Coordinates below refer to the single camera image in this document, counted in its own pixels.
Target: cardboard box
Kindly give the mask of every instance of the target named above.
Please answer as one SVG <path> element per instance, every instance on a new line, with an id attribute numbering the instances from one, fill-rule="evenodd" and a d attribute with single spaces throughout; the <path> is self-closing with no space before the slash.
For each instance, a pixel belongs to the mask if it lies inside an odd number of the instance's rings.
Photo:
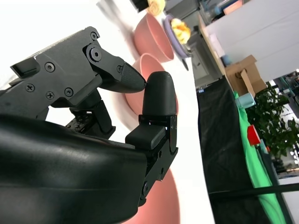
<path id="1" fill-rule="evenodd" d="M 250 92 L 255 97 L 256 93 L 267 88 L 255 62 L 256 59 L 250 55 L 244 60 L 225 68 L 227 79 L 239 96 Z"/>

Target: white table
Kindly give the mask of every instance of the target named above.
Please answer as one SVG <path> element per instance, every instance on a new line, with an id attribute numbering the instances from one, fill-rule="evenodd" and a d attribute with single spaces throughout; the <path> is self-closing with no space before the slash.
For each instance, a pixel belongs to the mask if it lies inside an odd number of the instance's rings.
<path id="1" fill-rule="evenodd" d="M 129 0 L 117 0 L 122 19 L 135 28 L 145 12 L 137 14 Z M 136 51 L 130 33 L 123 33 L 109 21 L 95 1 L 88 0 L 7 0 L 0 3 L 0 87 L 14 74 L 9 66 L 48 45 L 88 26 L 95 27 L 102 48 L 132 64 Z M 171 170 L 178 189 L 182 224 L 214 223 L 208 198 L 198 134 L 198 104 L 191 60 L 189 71 L 175 56 L 163 66 L 173 78 L 179 104 L 179 153 Z M 137 116 L 122 94 L 99 90 L 111 116 L 116 132 L 111 140 L 124 142 L 125 136 L 137 126 Z M 68 109 L 51 109 L 47 120 L 66 125 L 72 119 Z"/>

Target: potted plant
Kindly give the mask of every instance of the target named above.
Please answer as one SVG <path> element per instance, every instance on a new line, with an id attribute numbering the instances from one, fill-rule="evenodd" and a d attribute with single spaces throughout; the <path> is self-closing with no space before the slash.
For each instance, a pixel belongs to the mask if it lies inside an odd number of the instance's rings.
<path id="1" fill-rule="evenodd" d="M 298 140 L 299 129 L 294 119 L 287 123 L 281 117 L 289 103 L 287 97 L 277 94 L 270 83 L 256 94 L 256 105 L 246 109 L 249 123 L 253 124 L 260 138 L 270 147 L 271 153 L 279 158 L 286 156 L 287 148 L 293 148 Z"/>

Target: white wall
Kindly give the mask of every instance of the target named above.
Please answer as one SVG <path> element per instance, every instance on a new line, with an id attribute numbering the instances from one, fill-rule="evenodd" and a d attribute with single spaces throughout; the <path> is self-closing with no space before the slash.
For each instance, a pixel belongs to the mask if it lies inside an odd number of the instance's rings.
<path id="1" fill-rule="evenodd" d="M 257 59 L 264 81 L 299 67 L 299 0 L 252 0 L 207 27 L 233 62 Z"/>
<path id="2" fill-rule="evenodd" d="M 279 183 L 299 183 L 299 176 L 280 179 Z M 285 202 L 287 203 L 289 210 L 293 216 L 293 220 L 296 224 L 299 224 L 299 191 L 283 193 L 283 196 L 285 197 Z"/>

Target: red cup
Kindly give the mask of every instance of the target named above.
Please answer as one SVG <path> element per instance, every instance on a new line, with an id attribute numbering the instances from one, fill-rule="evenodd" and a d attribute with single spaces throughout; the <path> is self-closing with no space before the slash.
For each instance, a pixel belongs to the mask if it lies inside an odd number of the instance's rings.
<path id="1" fill-rule="evenodd" d="M 139 22 L 134 33 L 134 42 L 140 55 L 149 53 L 159 62 L 174 59 L 171 43 L 157 19 L 146 14 Z"/>
<path id="2" fill-rule="evenodd" d="M 256 128 L 254 125 L 250 125 L 247 129 L 247 138 L 251 146 L 261 143 L 261 139 L 257 134 Z"/>

